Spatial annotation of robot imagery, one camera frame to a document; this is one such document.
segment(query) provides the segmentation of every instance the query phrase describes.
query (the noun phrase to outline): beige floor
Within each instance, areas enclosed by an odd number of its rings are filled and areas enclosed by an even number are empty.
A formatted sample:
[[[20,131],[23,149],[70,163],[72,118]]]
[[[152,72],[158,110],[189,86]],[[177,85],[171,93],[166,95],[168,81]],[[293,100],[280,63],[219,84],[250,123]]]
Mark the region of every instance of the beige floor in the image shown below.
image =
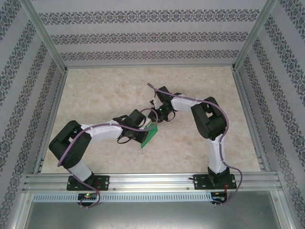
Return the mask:
[[[230,121],[227,163],[242,171],[260,171],[230,67],[69,70],[51,139],[70,120],[96,124],[151,107],[153,90],[146,83],[193,98],[215,97]],[[172,122],[161,123],[158,129],[143,149],[135,141],[120,145],[111,139],[89,146],[83,160],[94,173],[207,171],[207,142],[191,114],[178,112]],[[42,173],[67,173],[57,163],[48,150]]]

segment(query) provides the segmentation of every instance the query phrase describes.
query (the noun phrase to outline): aluminum rail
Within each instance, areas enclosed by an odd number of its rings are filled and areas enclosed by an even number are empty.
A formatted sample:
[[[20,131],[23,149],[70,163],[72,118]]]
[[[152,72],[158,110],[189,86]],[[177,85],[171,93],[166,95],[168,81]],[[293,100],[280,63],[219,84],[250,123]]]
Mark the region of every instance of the aluminum rail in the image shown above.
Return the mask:
[[[97,174],[110,176],[108,191],[101,192],[198,192],[194,190],[194,174],[207,173],[171,173],[171,174]],[[240,175],[234,173],[235,180]],[[282,190],[276,172],[245,172],[240,191],[279,191]],[[71,193],[67,191],[69,174],[33,174],[27,175],[23,193]]]

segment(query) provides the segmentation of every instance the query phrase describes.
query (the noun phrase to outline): robotic arm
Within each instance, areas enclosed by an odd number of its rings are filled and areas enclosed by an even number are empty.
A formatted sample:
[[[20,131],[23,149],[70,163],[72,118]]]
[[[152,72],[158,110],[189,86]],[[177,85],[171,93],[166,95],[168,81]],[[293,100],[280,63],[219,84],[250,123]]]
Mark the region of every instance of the robotic arm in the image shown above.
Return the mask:
[[[151,123],[150,118],[147,118],[138,110],[134,110],[129,116],[124,115],[118,118],[113,118],[109,122],[104,123],[105,125],[101,124],[99,127],[94,128],[93,126],[95,125],[80,125],[73,120],[68,122],[67,125],[50,142],[49,149],[60,161],[64,155],[64,152],[71,144],[71,140],[74,139],[81,131],[88,129],[79,136],[77,141],[75,141],[61,165],[76,176],[80,181],[92,186],[97,182],[98,177],[96,177],[81,160],[88,145],[104,139],[117,139],[119,141],[123,137],[127,137],[130,140],[133,139],[139,143],[142,143],[146,139],[148,132],[137,132],[136,130],[143,130]],[[120,127],[118,125],[130,127],[134,130]],[[76,180],[72,179],[70,180],[70,183],[73,183],[71,187],[80,186],[80,188],[84,188],[82,185],[78,184]]]
[[[159,90],[169,93],[165,86],[159,88]],[[159,122],[162,122],[162,120],[168,122],[168,115],[172,112],[174,115],[177,111],[193,114],[200,135],[208,141],[210,154],[208,167],[209,180],[214,187],[217,186],[221,180],[230,174],[229,168],[224,165],[220,157],[219,140],[227,126],[222,113],[214,106],[197,101],[198,99],[196,101],[185,99],[185,96],[181,93],[174,94],[179,97],[172,97],[162,92],[156,92],[156,95],[157,98],[154,97],[151,104],[154,105],[154,109],[159,116]],[[218,105],[213,97],[208,97],[205,101]],[[155,121],[155,114],[153,112],[148,117]],[[221,144],[221,147],[223,159],[225,160],[224,143]]]
[[[192,101],[184,98],[185,96],[181,93],[174,94],[179,97],[174,97],[165,93],[169,93],[166,87],[157,90],[156,95],[158,98],[155,97],[151,101],[151,104],[153,104],[154,107],[148,117],[143,115],[140,111],[134,110],[129,116],[124,115],[114,118],[111,121],[104,123],[105,125],[80,125],[76,121],[67,123],[49,145],[51,152],[53,152],[60,161],[59,165],[62,165],[79,179],[69,178],[67,190],[88,190],[88,186],[82,186],[79,181],[89,186],[93,186],[98,190],[103,190],[103,186],[99,181],[101,177],[94,175],[81,160],[89,144],[111,138],[119,141],[123,137],[142,143],[148,135],[148,131],[143,131],[145,127],[149,126],[152,122],[168,122],[170,121],[168,120],[168,115],[174,113],[175,116],[177,111],[192,113],[200,135],[208,139],[210,149],[209,175],[207,176],[208,180],[205,179],[203,182],[205,184],[210,183],[210,185],[205,185],[205,189],[223,189],[225,180],[230,175],[230,171],[224,164],[224,144],[221,144],[220,149],[219,140],[226,131],[227,123],[219,109],[213,105],[207,104],[210,103],[218,106],[218,103],[213,97],[208,97],[205,99],[207,103],[203,103],[198,101],[198,99]],[[71,140],[75,137],[76,140],[74,140],[74,144],[71,144]],[[107,179],[105,184],[104,190],[108,190]],[[236,184],[229,187],[229,189],[230,188],[236,188]]]

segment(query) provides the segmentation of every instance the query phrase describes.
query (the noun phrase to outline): patterned wall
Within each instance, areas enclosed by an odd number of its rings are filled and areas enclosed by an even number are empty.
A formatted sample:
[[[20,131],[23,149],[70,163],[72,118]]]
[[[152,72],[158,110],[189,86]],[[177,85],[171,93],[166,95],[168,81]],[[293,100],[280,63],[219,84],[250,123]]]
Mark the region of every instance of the patterned wall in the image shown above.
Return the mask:
[[[239,69],[297,228],[305,228],[304,18],[304,0],[279,0]]]
[[[33,172],[61,74],[17,0],[0,3],[0,229]]]
[[[34,0],[67,66],[234,63],[265,0]]]

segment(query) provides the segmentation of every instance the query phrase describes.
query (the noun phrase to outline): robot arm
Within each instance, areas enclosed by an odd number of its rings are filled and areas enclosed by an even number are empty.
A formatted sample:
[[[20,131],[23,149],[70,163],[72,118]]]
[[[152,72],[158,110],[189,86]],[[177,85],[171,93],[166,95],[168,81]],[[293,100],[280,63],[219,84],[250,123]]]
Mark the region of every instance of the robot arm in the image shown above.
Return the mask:
[[[80,125],[76,121],[70,121],[49,144],[51,152],[60,160],[70,145],[71,140],[82,130],[90,128],[81,134],[75,141],[61,164],[80,181],[83,181],[88,185],[92,185],[96,180],[95,175],[81,160],[88,145],[105,139],[119,140],[123,137],[134,139],[135,141],[142,143],[146,139],[147,132],[137,132],[111,124],[123,125],[134,129],[144,129],[151,124],[151,120],[138,110],[134,110],[129,116],[124,115],[114,118],[105,124],[109,125],[92,128],[94,125]]]
[[[171,104],[175,111],[186,111],[186,112],[193,114],[196,124],[197,124],[198,131],[204,132],[203,137],[205,137],[205,138],[207,136],[210,136],[210,135],[207,135],[209,130],[201,129],[203,122],[201,122],[201,120],[196,120],[198,115],[201,115],[201,117],[206,116],[206,114],[203,114],[204,109],[201,108],[202,105],[200,104],[200,102],[175,97],[171,100]],[[219,154],[219,139],[221,136],[222,136],[222,134],[220,134],[218,136],[214,136],[214,138],[210,137],[210,139],[208,139],[209,152],[210,152],[209,169],[212,170],[215,174],[222,173],[227,168],[222,163],[222,160],[221,160],[220,154]],[[224,144],[223,143],[222,143],[222,153],[224,156]]]
[[[169,92],[166,87],[161,87],[159,90]],[[210,157],[208,167],[209,180],[216,186],[223,177],[230,173],[229,168],[224,165],[220,157],[219,139],[226,128],[226,121],[222,113],[209,104],[197,100],[184,99],[184,95],[181,93],[174,94],[179,97],[172,97],[161,92],[156,92],[156,94],[158,98],[154,98],[151,103],[155,107],[160,122],[162,120],[168,121],[168,115],[171,112],[185,111],[193,114],[199,133],[208,141]],[[208,97],[205,100],[218,105],[213,97]],[[151,112],[149,117],[154,120],[154,113]],[[221,144],[221,147],[223,159],[225,160],[224,143]]]
[[[162,87],[159,90],[168,92],[166,87]],[[171,112],[186,111],[193,114],[199,133],[201,136],[208,139],[209,142],[209,180],[214,187],[217,187],[217,184],[230,174],[229,168],[223,164],[223,161],[220,158],[219,139],[226,129],[226,121],[222,113],[212,105],[197,100],[191,101],[184,99],[183,95],[180,93],[174,94],[179,95],[180,97],[173,97],[161,92],[156,92],[156,94],[158,95],[159,100],[154,98],[151,103],[155,107],[153,109],[157,113],[160,122],[163,120],[169,121],[168,114]],[[209,97],[205,100],[218,105],[213,97]],[[91,127],[91,129],[85,131],[76,141],[74,141],[74,144],[69,149],[61,165],[75,175],[80,181],[92,185],[92,183],[96,181],[95,175],[81,160],[88,145],[104,139],[121,139],[122,137],[127,137],[142,143],[147,137],[147,131],[138,132],[111,124],[119,124],[133,129],[144,129],[151,122],[155,121],[156,115],[154,112],[151,112],[148,117],[146,117],[138,110],[134,110],[129,116],[124,115],[112,119],[106,123],[109,125],[94,128],[92,128],[94,125],[80,125],[76,121],[70,121],[51,141],[49,149],[57,159],[60,160],[69,147],[71,139],[74,139],[81,131]],[[221,144],[221,147],[224,157],[223,143]]]

